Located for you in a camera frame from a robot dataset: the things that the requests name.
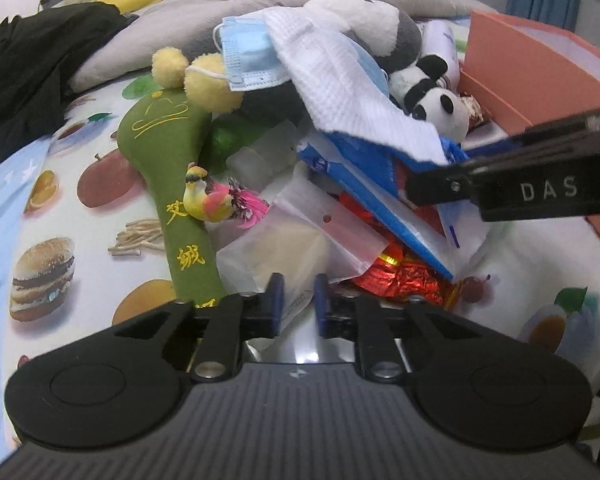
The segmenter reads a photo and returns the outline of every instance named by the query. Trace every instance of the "yellow pom pom ball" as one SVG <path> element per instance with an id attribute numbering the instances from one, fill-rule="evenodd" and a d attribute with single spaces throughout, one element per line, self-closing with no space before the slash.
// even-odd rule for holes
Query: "yellow pom pom ball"
<path id="1" fill-rule="evenodd" d="M 224 75 L 224 62 L 221 54 L 203 54 L 191 63 L 206 72 Z M 225 114 L 237 110 L 242 104 L 243 92 L 232 92 L 229 82 L 216 79 L 204 73 L 187 70 L 184 78 L 184 91 L 190 103 L 215 114 Z"/>
<path id="2" fill-rule="evenodd" d="M 177 48 L 168 46 L 154 54 L 151 62 L 151 75 L 154 81 L 165 88 L 182 88 L 184 71 L 189 60 Z"/>

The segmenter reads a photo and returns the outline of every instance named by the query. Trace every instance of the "yellow bird figurine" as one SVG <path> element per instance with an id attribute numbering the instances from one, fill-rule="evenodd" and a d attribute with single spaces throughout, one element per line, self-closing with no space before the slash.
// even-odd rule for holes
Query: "yellow bird figurine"
<path id="1" fill-rule="evenodd" d="M 221 222 L 229 218 L 240 218 L 240 227 L 249 228 L 257 224 L 267 212 L 269 204 L 251 191 L 244 189 L 235 180 L 229 185 L 207 181 L 207 172 L 194 162 L 187 168 L 185 191 L 182 199 L 184 209 L 193 218 L 203 222 Z"/>

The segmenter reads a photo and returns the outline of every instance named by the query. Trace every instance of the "screw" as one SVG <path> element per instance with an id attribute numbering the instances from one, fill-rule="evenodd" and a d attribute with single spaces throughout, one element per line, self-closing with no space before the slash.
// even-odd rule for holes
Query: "screw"
<path id="1" fill-rule="evenodd" d="M 407 302 L 408 303 L 426 303 L 427 299 L 424 298 L 423 296 L 420 296 L 417 294 L 412 294 L 411 296 L 409 296 L 407 298 Z"/>
<path id="2" fill-rule="evenodd" d="M 590 133 L 600 131 L 600 123 L 598 122 L 598 118 L 595 115 L 587 117 L 587 119 L 585 120 L 585 125 L 587 127 L 587 131 Z"/>
<path id="3" fill-rule="evenodd" d="M 379 379 L 395 379 L 401 372 L 400 365 L 392 361 L 380 361 L 371 367 L 371 373 Z"/>
<path id="4" fill-rule="evenodd" d="M 343 298 L 348 298 L 348 299 L 352 300 L 353 298 L 357 298 L 360 295 L 360 293 L 356 290 L 343 290 L 340 293 L 340 295 Z"/>
<path id="5" fill-rule="evenodd" d="M 215 379 L 224 374 L 226 367 L 216 361 L 204 361 L 195 368 L 196 375 L 205 379 Z"/>

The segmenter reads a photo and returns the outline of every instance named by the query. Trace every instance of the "panda ear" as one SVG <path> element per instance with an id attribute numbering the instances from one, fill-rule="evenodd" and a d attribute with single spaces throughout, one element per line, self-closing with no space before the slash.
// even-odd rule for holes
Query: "panda ear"
<path id="1" fill-rule="evenodd" d="M 454 112 L 454 102 L 448 95 L 442 94 L 440 96 L 440 104 L 442 105 L 442 109 L 449 115 L 451 115 Z"/>
<path id="2" fill-rule="evenodd" d="M 436 54 L 421 57 L 416 66 L 433 80 L 442 77 L 448 70 L 446 61 Z"/>
<path id="3" fill-rule="evenodd" d="M 413 112 L 411 112 L 411 117 L 417 121 L 426 121 L 427 111 L 424 109 L 424 106 L 416 105 L 416 107 L 413 109 Z"/>

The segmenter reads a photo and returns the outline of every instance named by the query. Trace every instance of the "green plush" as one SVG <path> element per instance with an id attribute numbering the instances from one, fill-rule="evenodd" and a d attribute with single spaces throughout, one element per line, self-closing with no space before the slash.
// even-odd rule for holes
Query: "green plush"
<path id="1" fill-rule="evenodd" d="M 238 114 L 219 116 L 211 123 L 211 131 L 200 152 L 198 165 L 210 175 L 222 173 L 230 156 L 243 146 L 253 144 L 273 126 L 275 124 L 255 123 Z"/>
<path id="2" fill-rule="evenodd" d="M 118 147 L 154 197 L 176 295 L 215 306 L 226 295 L 205 225 L 182 205 L 190 162 L 198 162 L 211 114 L 187 102 L 184 90 L 158 90 L 140 99 L 118 128 Z"/>

